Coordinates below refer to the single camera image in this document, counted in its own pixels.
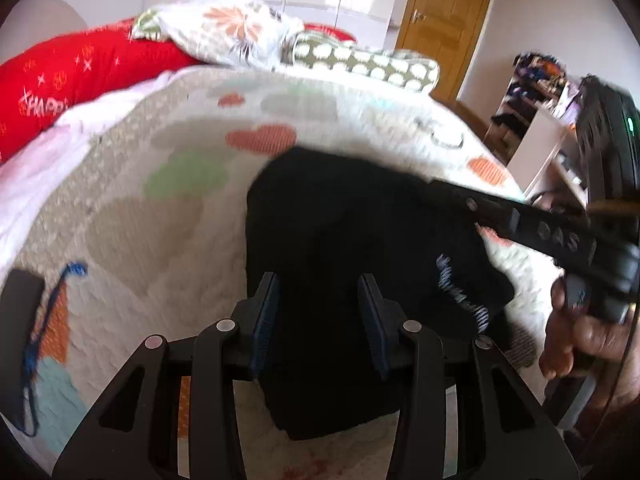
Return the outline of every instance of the door frame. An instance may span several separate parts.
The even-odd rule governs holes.
[[[400,25],[400,31],[398,32],[398,39],[396,40],[396,48],[402,48],[404,44],[404,40],[406,39],[406,34],[409,30],[409,24],[411,23],[411,16],[414,13],[415,9],[415,1],[416,0],[407,0],[406,7],[404,8],[404,15],[402,16],[402,23]],[[480,38],[480,32],[486,23],[488,17],[488,9],[489,3],[491,0],[482,0],[480,5],[480,12],[484,16],[484,20],[476,21],[476,26],[474,27],[473,35],[471,36],[471,41],[469,42],[469,48],[466,50],[465,59],[463,61],[462,67],[460,67],[460,72],[458,72],[458,76],[456,77],[456,84],[454,85],[455,95],[451,97],[449,103],[454,104],[458,98],[458,94],[460,94],[460,88],[462,86],[462,82],[465,79],[466,73],[469,70],[469,65],[471,64],[471,58],[478,48],[478,39]]]

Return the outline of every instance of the screw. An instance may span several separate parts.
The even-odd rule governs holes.
[[[216,328],[220,332],[229,332],[236,327],[236,322],[233,319],[221,319],[216,323]]]
[[[418,332],[420,332],[420,330],[422,330],[422,325],[418,321],[407,319],[404,323],[402,323],[402,328],[404,328],[407,332],[417,334]]]
[[[481,335],[480,337],[476,337],[476,346],[481,350],[488,350],[494,345],[494,342],[491,341],[487,336]]]
[[[150,335],[145,339],[145,346],[149,350],[154,350],[162,344],[162,338],[159,335]]]

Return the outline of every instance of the black cable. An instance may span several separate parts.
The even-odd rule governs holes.
[[[629,329],[629,336],[628,339],[626,340],[626,346],[625,346],[625,352],[622,354],[622,360],[620,361],[620,367],[618,368],[618,374],[616,375],[616,379],[613,381],[613,386],[611,387],[611,392],[609,394],[609,399],[607,399],[607,403],[604,406],[604,410],[602,410],[602,414],[600,415],[600,420],[598,422],[598,425],[595,429],[595,431],[593,432],[593,434],[591,435],[591,438],[589,439],[587,445],[585,446],[584,450],[582,451],[582,453],[580,454],[580,457],[578,458],[578,463],[582,463],[582,459],[585,458],[588,455],[588,452],[591,450],[591,446],[593,445],[593,443],[596,441],[596,437],[598,436],[598,434],[600,433],[600,430],[604,424],[604,420],[606,418],[606,416],[609,414],[610,408],[611,408],[611,403],[613,402],[613,397],[616,394],[616,390],[618,389],[618,383],[620,382],[620,377],[622,376],[622,370],[625,367],[626,361],[629,358],[629,354],[631,353],[631,349],[632,346],[634,344],[634,339],[636,336],[636,329],[638,328],[638,319],[640,318],[640,290],[638,290],[638,293],[636,294],[636,307],[635,307],[635,311],[634,311],[634,317],[631,321],[631,326]]]

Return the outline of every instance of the door handle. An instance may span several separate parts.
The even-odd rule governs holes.
[[[411,22],[415,23],[418,20],[423,21],[425,19],[425,15],[421,13],[418,9],[414,9],[414,13],[411,16]]]

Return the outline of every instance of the white bed sheet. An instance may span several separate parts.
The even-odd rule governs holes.
[[[126,117],[143,98],[191,70],[194,67],[162,72],[155,79],[70,108],[51,128],[0,166],[0,284],[42,205],[84,160],[91,138]]]

